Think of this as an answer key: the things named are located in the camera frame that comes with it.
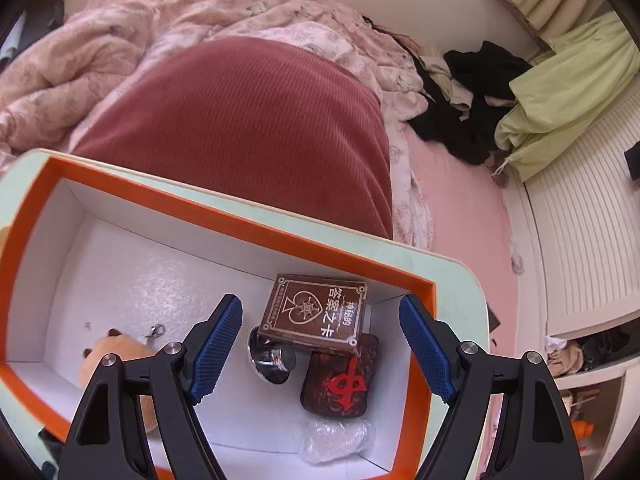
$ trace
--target pink bed sheet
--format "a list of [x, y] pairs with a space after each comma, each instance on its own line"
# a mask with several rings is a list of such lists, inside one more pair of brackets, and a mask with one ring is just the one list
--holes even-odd
[[431, 251], [465, 264], [475, 274], [501, 323], [491, 334], [491, 352], [512, 356], [518, 289], [502, 190], [485, 166], [470, 166], [439, 142], [424, 142], [410, 127], [405, 131], [412, 170], [433, 218]]

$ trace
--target red corduroy cushion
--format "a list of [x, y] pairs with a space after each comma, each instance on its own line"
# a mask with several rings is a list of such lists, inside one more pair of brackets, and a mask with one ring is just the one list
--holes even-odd
[[225, 38], [169, 58], [74, 153], [392, 237], [378, 99], [335, 63], [276, 41]]

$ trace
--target light green towel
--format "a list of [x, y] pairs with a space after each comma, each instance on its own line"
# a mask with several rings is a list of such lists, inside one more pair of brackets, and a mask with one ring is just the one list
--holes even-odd
[[615, 12], [549, 45], [555, 55], [510, 83], [518, 100], [495, 130], [524, 182], [577, 139], [640, 70], [640, 52]]

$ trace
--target tan plush toy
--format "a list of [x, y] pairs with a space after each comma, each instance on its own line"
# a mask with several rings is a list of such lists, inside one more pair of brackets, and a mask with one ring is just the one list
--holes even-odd
[[[86, 388], [94, 374], [100, 360], [106, 354], [117, 354], [123, 361], [151, 357], [155, 352], [139, 343], [126, 334], [112, 328], [109, 334], [101, 337], [95, 342], [92, 349], [84, 350], [84, 361], [80, 365], [78, 381], [81, 388]], [[150, 396], [140, 396], [140, 407], [142, 408], [142, 420], [145, 423], [145, 431], [149, 433], [157, 426], [154, 402]]]

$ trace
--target blue gripper pad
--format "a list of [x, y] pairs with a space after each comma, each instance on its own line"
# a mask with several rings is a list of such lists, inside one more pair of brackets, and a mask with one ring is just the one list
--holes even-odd
[[407, 296], [400, 300], [400, 328], [409, 343], [431, 391], [449, 404], [456, 393], [451, 383], [449, 360], [428, 329], [417, 307]]
[[209, 395], [215, 388], [241, 325], [242, 303], [238, 298], [233, 298], [194, 361], [193, 382], [189, 388], [193, 405], [198, 404], [202, 397]]

